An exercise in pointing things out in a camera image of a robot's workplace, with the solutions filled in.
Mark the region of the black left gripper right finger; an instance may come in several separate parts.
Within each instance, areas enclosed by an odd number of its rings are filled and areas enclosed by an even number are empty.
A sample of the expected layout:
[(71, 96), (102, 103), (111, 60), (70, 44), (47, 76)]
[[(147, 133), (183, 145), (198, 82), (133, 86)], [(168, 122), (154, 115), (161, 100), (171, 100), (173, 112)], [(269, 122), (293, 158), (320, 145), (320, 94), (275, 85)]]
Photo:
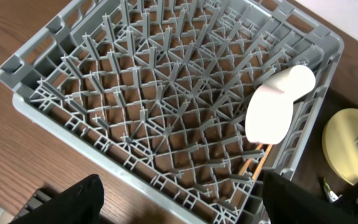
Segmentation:
[(276, 172), (263, 174), (262, 201), (273, 224), (358, 223), (358, 218), (311, 195)]

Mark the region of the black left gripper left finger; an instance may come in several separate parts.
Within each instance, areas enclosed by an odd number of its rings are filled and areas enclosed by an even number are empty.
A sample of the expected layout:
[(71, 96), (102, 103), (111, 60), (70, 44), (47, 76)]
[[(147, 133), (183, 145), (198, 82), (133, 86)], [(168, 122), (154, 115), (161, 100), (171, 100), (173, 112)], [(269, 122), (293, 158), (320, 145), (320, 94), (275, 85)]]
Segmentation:
[(103, 205), (103, 183), (91, 174), (54, 197), (36, 190), (11, 223), (96, 224)]

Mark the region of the wooden chopstick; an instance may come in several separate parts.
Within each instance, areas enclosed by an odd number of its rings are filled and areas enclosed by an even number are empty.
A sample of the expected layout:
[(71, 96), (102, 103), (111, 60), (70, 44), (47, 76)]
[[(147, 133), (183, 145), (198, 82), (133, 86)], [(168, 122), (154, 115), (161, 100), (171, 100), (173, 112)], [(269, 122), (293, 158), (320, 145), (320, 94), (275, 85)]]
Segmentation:
[[(258, 144), (255, 147), (255, 150), (260, 150), (262, 148), (262, 146), (263, 146), (263, 144)], [(238, 175), (244, 175), (251, 162), (252, 162), (252, 159), (246, 160), (245, 163), (243, 164), (243, 166), (241, 167), (241, 169), (239, 170)]]
[(261, 160), (259, 161), (259, 163), (258, 163), (258, 165), (257, 165), (257, 167), (256, 167), (256, 169), (255, 169), (255, 171), (254, 171), (254, 173), (253, 173), (253, 176), (252, 176), (252, 179), (253, 179), (253, 180), (256, 180), (256, 179), (258, 178), (258, 176), (259, 176), (259, 174), (260, 174), (260, 172), (261, 172), (261, 170), (262, 170), (262, 167), (263, 167), (263, 165), (264, 165), (264, 162), (265, 162), (267, 156), (269, 155), (269, 153), (270, 153), (270, 151), (271, 151), (271, 149), (272, 149), (272, 146), (273, 146), (272, 144), (269, 144), (269, 145), (267, 146), (267, 148), (266, 148), (266, 150), (265, 150), (265, 155), (264, 155), (264, 157), (261, 158)]

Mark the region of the cream cup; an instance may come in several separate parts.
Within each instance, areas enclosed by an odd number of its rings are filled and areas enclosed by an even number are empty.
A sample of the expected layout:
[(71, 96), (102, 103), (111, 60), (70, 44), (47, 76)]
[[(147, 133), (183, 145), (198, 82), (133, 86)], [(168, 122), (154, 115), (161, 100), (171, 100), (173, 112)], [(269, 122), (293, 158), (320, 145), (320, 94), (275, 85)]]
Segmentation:
[(307, 66), (295, 65), (270, 76), (263, 84), (284, 92), (296, 101), (314, 88), (316, 77)]

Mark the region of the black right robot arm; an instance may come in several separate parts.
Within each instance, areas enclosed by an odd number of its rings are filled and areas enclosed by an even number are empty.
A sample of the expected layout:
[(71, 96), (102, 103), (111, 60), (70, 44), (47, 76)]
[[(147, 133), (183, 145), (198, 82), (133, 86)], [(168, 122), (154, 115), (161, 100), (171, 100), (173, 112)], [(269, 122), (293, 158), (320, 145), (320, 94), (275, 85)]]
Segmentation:
[(358, 183), (332, 203), (275, 172), (265, 172), (263, 183), (262, 201), (272, 223), (358, 223)]

